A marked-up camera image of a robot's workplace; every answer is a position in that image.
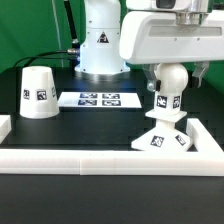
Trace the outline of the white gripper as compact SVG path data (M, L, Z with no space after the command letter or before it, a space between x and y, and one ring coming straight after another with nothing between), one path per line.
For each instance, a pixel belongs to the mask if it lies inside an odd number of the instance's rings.
M196 62L192 85L200 88L208 61L224 60L224 10L215 10L213 2L126 0L120 56L144 64L149 91L160 90L156 63Z

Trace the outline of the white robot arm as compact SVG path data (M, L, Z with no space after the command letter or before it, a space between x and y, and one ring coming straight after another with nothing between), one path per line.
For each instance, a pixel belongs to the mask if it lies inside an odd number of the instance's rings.
M156 91L160 63L193 63L200 85L209 63L224 60L224 9L216 9L214 0L126 0L123 19L113 0L84 4L79 72L114 75L126 63L137 64L145 70L148 89Z

